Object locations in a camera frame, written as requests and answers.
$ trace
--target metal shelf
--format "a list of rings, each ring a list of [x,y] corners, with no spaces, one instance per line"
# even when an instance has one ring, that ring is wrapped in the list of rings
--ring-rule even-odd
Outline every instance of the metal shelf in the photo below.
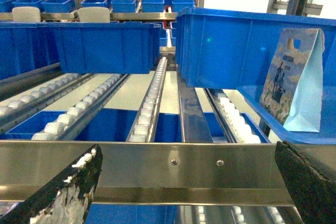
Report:
[[[111,20],[175,20],[177,13],[110,13]]]

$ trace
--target light blue paper bag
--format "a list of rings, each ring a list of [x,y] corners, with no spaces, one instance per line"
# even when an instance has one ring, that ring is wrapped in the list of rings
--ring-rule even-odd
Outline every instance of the light blue paper bag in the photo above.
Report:
[[[321,29],[281,33],[259,102],[288,131],[320,131],[323,51]]]

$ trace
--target white roller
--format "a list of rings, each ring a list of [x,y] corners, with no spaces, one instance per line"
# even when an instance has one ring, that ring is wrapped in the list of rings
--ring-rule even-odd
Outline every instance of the white roller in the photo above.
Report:
[[[233,206],[233,212],[237,215],[240,215],[241,214],[241,208],[238,207],[238,206]]]
[[[23,101],[14,100],[14,101],[11,101],[9,103],[9,105],[7,105],[7,106],[13,108],[14,110],[16,110],[16,109],[22,108],[24,105],[25,105],[25,103]]]
[[[138,143],[144,143],[146,141],[145,136],[141,135],[131,135],[130,142],[138,142]]]
[[[12,107],[8,107],[8,106],[2,106],[0,107],[0,116],[3,115],[8,115],[9,113],[11,113],[14,109]]]
[[[76,108],[80,108],[82,110],[86,110],[88,108],[88,106],[90,106],[90,104],[88,102],[85,102],[85,101],[77,102],[76,105],[75,105]]]
[[[93,104],[96,99],[92,96],[87,96],[83,98],[83,102],[87,102],[89,105]]]
[[[74,117],[79,117],[82,115],[84,110],[82,108],[71,107],[67,111],[67,115],[73,115]]]
[[[48,134],[46,132],[38,132],[38,133],[35,133],[32,137],[31,137],[32,140],[55,140],[56,139],[56,136],[55,135],[51,135],[51,134]]]
[[[59,81],[55,81],[54,84],[57,84],[59,87],[62,87],[63,85],[66,84],[66,82],[60,79]]]
[[[104,92],[109,88],[106,84],[101,84],[98,86],[99,89],[102,89]]]
[[[146,97],[145,101],[146,101],[146,102],[152,102],[152,103],[155,103],[155,98],[153,98],[153,97]]]
[[[101,94],[98,93],[98,92],[93,91],[93,92],[89,93],[89,96],[90,97],[94,97],[94,99],[96,100],[96,99],[98,99],[98,97],[101,96]]]
[[[79,74],[79,73],[73,73],[72,76],[73,76],[75,79],[78,79],[79,77],[81,77],[81,74]]]
[[[274,216],[274,220],[275,220],[276,223],[280,223],[280,222],[283,221],[281,215],[275,215],[275,216]]]
[[[102,95],[105,92],[105,90],[102,88],[96,88],[94,89],[94,92],[99,93],[99,95]]]
[[[138,118],[138,123],[139,124],[144,124],[144,125],[150,125],[151,117],[146,116],[146,115],[140,115],[139,118]]]
[[[236,215],[237,221],[238,222],[243,222],[244,221],[244,215]]]
[[[62,123],[65,126],[70,125],[70,124],[73,124],[75,122],[75,117],[73,115],[69,115],[69,114],[62,114],[62,115],[59,115],[57,117],[56,122]]]
[[[40,88],[39,90],[40,90],[40,92],[42,92],[43,94],[47,94],[47,93],[52,92],[52,89],[49,88],[49,87],[42,87],[42,88]]]
[[[154,108],[154,103],[152,103],[152,102],[144,102],[143,103],[143,108],[144,109],[153,109]]]
[[[23,95],[20,100],[23,101],[24,103],[28,103],[28,102],[32,102],[34,101],[36,98],[32,95]]]
[[[66,78],[69,80],[69,81],[73,81],[73,80],[75,80],[75,76],[73,76],[73,75],[68,75],[68,76],[66,76]]]
[[[200,221],[205,221],[205,214],[199,214],[198,216]]]
[[[260,138],[257,135],[252,134],[248,141],[249,144],[260,144]]]
[[[35,97],[35,98],[37,99],[37,98],[42,97],[42,96],[44,95],[44,93],[41,92],[41,91],[33,91],[32,93],[30,93],[30,95],[31,95],[32,97]]]
[[[151,109],[141,109],[140,115],[146,115],[146,116],[151,116],[153,110]]]
[[[146,136],[148,133],[148,125],[138,124],[134,127],[135,135],[143,135]]]
[[[62,78],[61,81],[64,82],[65,84],[67,84],[67,83],[70,82],[70,79],[68,79],[68,78]]]
[[[51,88],[51,90],[55,90],[59,88],[59,85],[57,85],[56,83],[51,83],[51,84],[48,84],[47,87]]]
[[[204,214],[204,207],[203,206],[198,206],[197,210],[200,214]]]
[[[45,133],[49,133],[51,135],[59,136],[64,132],[65,125],[58,122],[47,123],[44,128]]]
[[[112,81],[105,81],[102,85],[106,85],[108,88],[113,85]]]

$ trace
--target printed paper bag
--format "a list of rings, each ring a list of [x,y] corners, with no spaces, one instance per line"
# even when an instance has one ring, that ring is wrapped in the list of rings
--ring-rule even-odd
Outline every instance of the printed paper bag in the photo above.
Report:
[[[323,51],[321,29],[282,30],[259,102],[288,131],[320,131]]]

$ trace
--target bolt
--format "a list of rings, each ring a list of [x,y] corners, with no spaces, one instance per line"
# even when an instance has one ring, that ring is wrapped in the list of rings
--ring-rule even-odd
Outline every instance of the bolt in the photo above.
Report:
[[[179,162],[176,159],[172,159],[170,163],[172,163],[172,165],[177,165]]]
[[[220,160],[217,160],[216,165],[217,165],[218,167],[221,167],[221,166],[224,165],[224,161],[221,160],[221,159],[220,159]]]

